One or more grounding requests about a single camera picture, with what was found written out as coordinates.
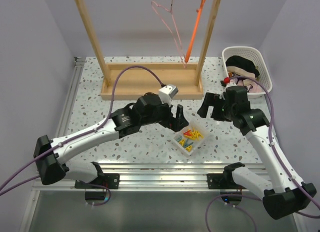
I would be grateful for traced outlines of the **red clothespin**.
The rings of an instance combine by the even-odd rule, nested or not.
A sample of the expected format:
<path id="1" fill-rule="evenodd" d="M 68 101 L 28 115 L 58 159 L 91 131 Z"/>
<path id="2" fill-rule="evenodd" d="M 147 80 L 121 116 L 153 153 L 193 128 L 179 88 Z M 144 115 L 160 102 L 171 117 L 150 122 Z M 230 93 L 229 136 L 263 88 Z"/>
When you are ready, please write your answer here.
<path id="1" fill-rule="evenodd" d="M 192 130 L 186 131 L 183 135 L 188 138 L 192 138 L 194 136 Z"/>

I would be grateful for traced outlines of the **clear plastic clip box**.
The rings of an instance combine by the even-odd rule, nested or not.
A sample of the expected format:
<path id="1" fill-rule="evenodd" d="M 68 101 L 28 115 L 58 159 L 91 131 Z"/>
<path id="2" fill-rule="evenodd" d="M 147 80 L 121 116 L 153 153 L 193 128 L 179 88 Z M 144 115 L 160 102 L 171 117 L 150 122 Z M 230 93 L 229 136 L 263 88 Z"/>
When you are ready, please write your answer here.
<path id="1" fill-rule="evenodd" d="M 182 154 L 191 156 L 203 147 L 210 136 L 210 132 L 204 126 L 196 120 L 191 120 L 188 126 L 174 134 L 172 143 Z"/>

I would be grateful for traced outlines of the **pink underwear navy trim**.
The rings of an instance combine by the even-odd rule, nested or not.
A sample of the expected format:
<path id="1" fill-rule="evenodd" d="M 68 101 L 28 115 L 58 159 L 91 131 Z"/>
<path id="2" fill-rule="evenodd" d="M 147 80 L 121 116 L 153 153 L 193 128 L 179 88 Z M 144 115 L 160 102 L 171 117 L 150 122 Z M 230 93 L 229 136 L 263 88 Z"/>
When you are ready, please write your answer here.
<path id="1" fill-rule="evenodd" d="M 255 73 L 247 72 L 245 70 L 238 71 L 238 72 L 228 71 L 228 75 L 230 77 L 245 76 L 245 77 L 250 77 L 252 79 L 255 79 L 256 81 L 258 80 Z M 233 79 L 233 81 L 236 83 L 237 86 L 245 87 L 249 93 L 260 93 L 263 91 L 263 89 L 261 88 L 260 85 L 258 85 L 256 82 L 254 82 L 250 79 L 235 78 L 235 79 Z"/>

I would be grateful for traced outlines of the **black beige underwear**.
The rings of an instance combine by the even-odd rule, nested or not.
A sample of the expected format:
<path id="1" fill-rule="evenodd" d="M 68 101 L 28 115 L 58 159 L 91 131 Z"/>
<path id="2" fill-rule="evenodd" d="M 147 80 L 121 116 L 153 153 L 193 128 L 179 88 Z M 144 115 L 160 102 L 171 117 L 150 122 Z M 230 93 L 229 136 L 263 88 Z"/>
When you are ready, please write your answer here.
<path id="1" fill-rule="evenodd" d="M 258 77 L 260 75 L 259 71 L 255 67 L 254 63 L 251 60 L 243 58 L 241 56 L 231 56 L 225 62 L 227 71 L 247 71 L 255 73 Z"/>

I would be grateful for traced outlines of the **wooden rack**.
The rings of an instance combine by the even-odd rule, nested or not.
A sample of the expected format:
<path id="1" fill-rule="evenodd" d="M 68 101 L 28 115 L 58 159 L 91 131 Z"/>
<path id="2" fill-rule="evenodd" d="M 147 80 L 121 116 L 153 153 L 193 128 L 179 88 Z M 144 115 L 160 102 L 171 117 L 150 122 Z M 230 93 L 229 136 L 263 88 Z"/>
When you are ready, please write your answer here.
<path id="1" fill-rule="evenodd" d="M 159 83 L 177 85 L 177 99 L 199 100 L 203 97 L 202 70 L 221 0 L 212 2 L 198 63 L 190 64 L 187 59 L 191 48 L 181 56 L 180 63 L 106 63 L 85 0 L 74 1 L 103 74 L 100 92 L 103 100 L 111 100 L 113 91 L 117 100 L 137 99 L 147 91 L 156 92 Z"/>

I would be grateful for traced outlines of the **orange plastic hanger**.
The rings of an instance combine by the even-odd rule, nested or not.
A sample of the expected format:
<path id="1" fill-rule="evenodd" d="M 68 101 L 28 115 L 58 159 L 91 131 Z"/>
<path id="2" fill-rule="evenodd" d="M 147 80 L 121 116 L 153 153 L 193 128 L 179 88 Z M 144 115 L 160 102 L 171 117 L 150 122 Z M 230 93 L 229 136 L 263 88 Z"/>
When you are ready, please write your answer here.
<path id="1" fill-rule="evenodd" d="M 191 36 L 191 39 L 190 39 L 190 42 L 189 42 L 189 46 L 188 46 L 186 55 L 184 57 L 184 62 L 185 63 L 189 62 L 189 59 L 190 59 L 190 56 L 191 56 L 191 53 L 192 53 L 193 45 L 194 45 L 194 42 L 195 42 L 195 39 L 196 39 L 196 35 L 197 35 L 197 31 L 198 31 L 198 27 L 199 27 L 199 23 L 200 23 L 200 20 L 201 20 L 201 15 L 202 15 L 205 3 L 206 3 L 206 0 L 201 0 L 199 8 L 196 10 L 197 17 L 196 17 L 196 20 L 195 20 L 192 36 Z"/>

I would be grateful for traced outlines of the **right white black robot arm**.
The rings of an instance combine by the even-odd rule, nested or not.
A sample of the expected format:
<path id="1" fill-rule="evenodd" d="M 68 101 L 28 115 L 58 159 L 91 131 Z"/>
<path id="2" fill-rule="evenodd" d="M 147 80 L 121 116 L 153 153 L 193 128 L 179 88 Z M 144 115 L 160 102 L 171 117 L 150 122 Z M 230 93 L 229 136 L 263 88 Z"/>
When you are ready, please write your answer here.
<path id="1" fill-rule="evenodd" d="M 263 179 L 237 162 L 223 170 L 221 185 L 234 188 L 240 185 L 262 200 L 267 213 L 280 219 L 305 209 L 317 190 L 292 168 L 279 144 L 275 141 L 271 123 L 261 109 L 251 108 L 247 91 L 241 86 L 231 86 L 223 94 L 206 93 L 197 111 L 206 118 L 209 107 L 215 121 L 232 122 L 253 146 L 270 180 Z"/>

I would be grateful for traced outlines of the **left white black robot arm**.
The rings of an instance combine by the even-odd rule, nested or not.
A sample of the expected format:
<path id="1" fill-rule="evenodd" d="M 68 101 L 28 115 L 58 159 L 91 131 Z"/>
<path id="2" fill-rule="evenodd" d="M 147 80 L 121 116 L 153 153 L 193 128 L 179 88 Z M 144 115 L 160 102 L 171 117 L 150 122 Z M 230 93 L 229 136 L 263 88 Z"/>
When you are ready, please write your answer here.
<path id="1" fill-rule="evenodd" d="M 37 139 L 34 158 L 43 185 L 51 185 L 62 179 L 72 179 L 91 186 L 103 188 L 108 185 L 107 176 L 97 162 L 71 164 L 70 160 L 88 149 L 138 133 L 145 125 L 160 124 L 179 132 L 188 121 L 183 106 L 178 105 L 172 113 L 172 105 L 161 101 L 154 93 L 146 93 L 135 103 L 110 113 L 106 120 L 74 134 L 49 139 L 44 135 Z"/>

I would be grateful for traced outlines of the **white plastic basket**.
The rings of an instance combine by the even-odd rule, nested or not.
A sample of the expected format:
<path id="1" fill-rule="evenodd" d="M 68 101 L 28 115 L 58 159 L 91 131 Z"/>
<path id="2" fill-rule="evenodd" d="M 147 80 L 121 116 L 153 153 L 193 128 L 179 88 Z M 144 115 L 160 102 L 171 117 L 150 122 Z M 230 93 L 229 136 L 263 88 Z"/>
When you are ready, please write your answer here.
<path id="1" fill-rule="evenodd" d="M 270 92 L 273 84 L 259 50 L 248 46 L 227 47 L 222 51 L 225 77 L 231 77 L 231 83 L 243 86 L 249 98 L 258 98 Z"/>

